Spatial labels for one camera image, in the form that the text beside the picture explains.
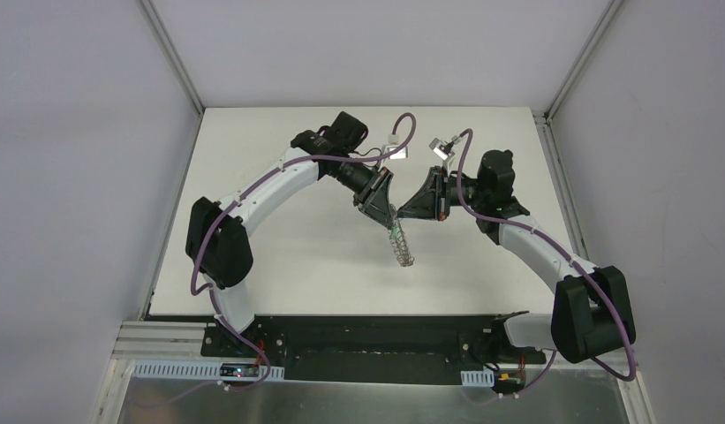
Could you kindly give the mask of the metal disc with key rings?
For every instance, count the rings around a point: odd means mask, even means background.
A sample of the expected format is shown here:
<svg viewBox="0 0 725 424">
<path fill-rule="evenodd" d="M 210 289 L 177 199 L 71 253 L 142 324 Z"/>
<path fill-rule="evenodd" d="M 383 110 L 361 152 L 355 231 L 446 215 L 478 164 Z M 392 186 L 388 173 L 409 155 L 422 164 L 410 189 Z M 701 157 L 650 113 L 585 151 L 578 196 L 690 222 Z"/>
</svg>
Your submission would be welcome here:
<svg viewBox="0 0 725 424">
<path fill-rule="evenodd" d="M 403 268 L 412 266 L 414 264 L 414 257 L 409 248 L 402 224 L 399 220 L 394 219 L 391 228 L 398 229 L 397 238 L 393 240 L 389 239 L 396 261 Z"/>
</svg>

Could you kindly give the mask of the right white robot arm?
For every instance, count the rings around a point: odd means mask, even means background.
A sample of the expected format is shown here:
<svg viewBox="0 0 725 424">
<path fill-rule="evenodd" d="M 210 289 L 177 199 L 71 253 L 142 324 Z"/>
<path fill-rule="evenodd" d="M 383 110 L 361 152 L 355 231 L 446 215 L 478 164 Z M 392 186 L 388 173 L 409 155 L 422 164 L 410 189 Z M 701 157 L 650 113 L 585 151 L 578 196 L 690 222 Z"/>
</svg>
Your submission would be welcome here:
<svg viewBox="0 0 725 424">
<path fill-rule="evenodd" d="M 455 206 L 473 212 L 479 230 L 516 255 L 554 295 L 549 314 L 499 318 L 488 347 L 509 362 L 524 348 L 556 351 L 571 363 L 631 351 L 636 329 L 623 272 L 578 258 L 551 238 L 513 194 L 509 150 L 489 150 L 476 177 L 434 166 L 424 185 L 397 211 L 401 218 L 443 221 Z"/>
</svg>

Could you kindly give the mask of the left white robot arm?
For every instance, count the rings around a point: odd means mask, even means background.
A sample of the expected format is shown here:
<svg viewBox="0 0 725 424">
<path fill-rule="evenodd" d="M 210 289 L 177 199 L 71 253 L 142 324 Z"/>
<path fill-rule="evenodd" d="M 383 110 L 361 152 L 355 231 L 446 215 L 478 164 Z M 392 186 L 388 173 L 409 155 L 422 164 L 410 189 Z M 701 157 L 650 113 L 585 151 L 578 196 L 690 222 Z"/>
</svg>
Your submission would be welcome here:
<svg viewBox="0 0 725 424">
<path fill-rule="evenodd" d="M 202 197 L 192 205 L 185 253 L 193 262 L 191 293 L 208 292 L 215 318 L 226 331 L 223 345 L 236 357 L 250 355 L 257 334 L 247 292 L 253 267 L 250 237 L 294 194 L 330 176 L 353 194 L 353 205 L 390 231 L 395 225 L 389 202 L 392 173 L 380 157 L 353 158 L 368 128 L 342 111 L 331 125 L 297 134 L 283 155 L 252 183 L 219 201 Z"/>
</svg>

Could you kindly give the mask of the left controller board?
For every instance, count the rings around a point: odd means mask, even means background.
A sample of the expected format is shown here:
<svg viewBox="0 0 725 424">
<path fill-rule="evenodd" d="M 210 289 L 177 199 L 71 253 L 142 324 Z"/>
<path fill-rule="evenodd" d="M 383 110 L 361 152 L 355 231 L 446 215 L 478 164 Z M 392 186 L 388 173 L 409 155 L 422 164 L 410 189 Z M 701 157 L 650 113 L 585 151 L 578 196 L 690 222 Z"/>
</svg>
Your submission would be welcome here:
<svg viewBox="0 0 725 424">
<path fill-rule="evenodd" d="M 223 363 L 219 367 L 219 375 L 224 381 L 256 381 L 261 378 L 261 366 L 248 363 Z"/>
</svg>

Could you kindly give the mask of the aluminium frame rail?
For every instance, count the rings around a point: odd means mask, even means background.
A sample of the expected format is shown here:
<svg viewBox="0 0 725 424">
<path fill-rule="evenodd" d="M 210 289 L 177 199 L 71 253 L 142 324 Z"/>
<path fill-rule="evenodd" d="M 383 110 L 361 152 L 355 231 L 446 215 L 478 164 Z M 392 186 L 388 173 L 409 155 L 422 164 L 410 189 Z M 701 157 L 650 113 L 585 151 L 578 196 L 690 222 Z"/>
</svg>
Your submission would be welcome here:
<svg viewBox="0 0 725 424">
<path fill-rule="evenodd" d="M 177 51 L 177 47 L 170 36 L 161 13 L 155 5 L 155 1 L 138 0 L 136 4 L 194 113 L 197 117 L 203 117 L 206 109 L 204 102 L 185 67 L 182 57 Z"/>
</svg>

